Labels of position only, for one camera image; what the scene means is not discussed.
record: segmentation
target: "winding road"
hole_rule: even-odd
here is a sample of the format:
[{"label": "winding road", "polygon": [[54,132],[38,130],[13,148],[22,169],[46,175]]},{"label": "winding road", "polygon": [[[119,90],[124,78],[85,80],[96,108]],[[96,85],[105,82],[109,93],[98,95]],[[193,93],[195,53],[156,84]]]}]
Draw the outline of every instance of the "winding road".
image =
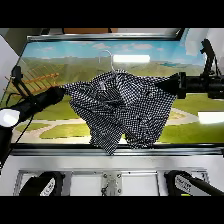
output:
[{"label": "winding road", "polygon": [[[181,124],[189,124],[189,123],[194,123],[198,121],[198,117],[187,113],[185,111],[172,108],[171,111],[179,114],[183,114],[185,117],[179,118],[179,119],[171,119],[166,122],[167,125],[181,125]],[[49,124],[50,126],[40,128],[38,130],[33,130],[30,132],[25,132],[23,137],[21,138],[20,142],[22,143],[84,143],[88,144],[90,141],[91,136],[86,136],[86,137],[70,137],[70,138],[56,138],[56,139],[40,139],[40,135],[48,131],[57,125],[62,125],[62,124],[84,124],[86,123],[83,119],[78,118],[78,119],[70,119],[70,120],[56,120],[56,121],[48,121],[48,120],[33,120],[32,123],[42,123],[42,124]],[[13,137],[12,137],[12,142],[15,142],[17,138],[20,136],[21,132],[17,131],[16,129],[13,130]],[[125,139],[120,140],[121,144],[126,143]]]}]

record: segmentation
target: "blue sky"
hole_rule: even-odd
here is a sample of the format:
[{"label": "blue sky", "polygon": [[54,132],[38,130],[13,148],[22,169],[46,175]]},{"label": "blue sky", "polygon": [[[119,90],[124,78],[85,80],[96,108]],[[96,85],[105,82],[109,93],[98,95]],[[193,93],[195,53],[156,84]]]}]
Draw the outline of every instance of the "blue sky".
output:
[{"label": "blue sky", "polygon": [[151,61],[170,61],[182,64],[203,65],[203,55],[186,55],[186,49],[179,41],[59,41],[32,42],[27,44],[22,57],[43,59],[63,58],[68,56],[79,58],[98,57],[101,50],[109,50],[112,54],[149,55]]}]

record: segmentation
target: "white light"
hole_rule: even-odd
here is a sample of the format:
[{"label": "white light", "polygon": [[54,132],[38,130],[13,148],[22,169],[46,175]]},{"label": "white light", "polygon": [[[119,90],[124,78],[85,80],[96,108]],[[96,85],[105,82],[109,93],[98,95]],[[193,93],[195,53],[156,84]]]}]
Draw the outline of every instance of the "white light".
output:
[{"label": "white light", "polygon": [[119,55],[113,56],[114,62],[134,62],[134,63],[148,63],[150,61],[149,55]]},{"label": "white light", "polygon": [[20,112],[11,109],[0,110],[0,126],[12,127],[19,121]]},{"label": "white light", "polygon": [[198,112],[201,124],[215,124],[224,122],[224,112]]}]

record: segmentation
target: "checkered cloth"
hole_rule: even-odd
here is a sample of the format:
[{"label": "checkered cloth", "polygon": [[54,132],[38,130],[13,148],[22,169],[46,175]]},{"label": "checkered cloth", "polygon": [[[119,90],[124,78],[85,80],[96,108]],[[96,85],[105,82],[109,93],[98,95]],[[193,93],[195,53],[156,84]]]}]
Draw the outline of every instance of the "checkered cloth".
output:
[{"label": "checkered cloth", "polygon": [[112,155],[123,133],[131,148],[152,147],[160,137],[176,95],[158,84],[168,82],[172,90],[171,77],[139,77],[116,70],[62,88],[90,128],[90,144]]}]

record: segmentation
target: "black and white checkered fabric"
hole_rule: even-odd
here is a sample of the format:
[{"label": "black and white checkered fabric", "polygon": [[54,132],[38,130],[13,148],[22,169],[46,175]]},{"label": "black and white checkered fabric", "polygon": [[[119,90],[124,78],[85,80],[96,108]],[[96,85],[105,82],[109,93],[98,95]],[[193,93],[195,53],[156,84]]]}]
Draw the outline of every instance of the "black and white checkered fabric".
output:
[{"label": "black and white checkered fabric", "polygon": [[112,155],[123,133],[131,148],[150,147],[160,137],[176,96],[156,84],[168,79],[116,70],[62,87],[71,96],[73,110],[90,128],[90,144]]}]

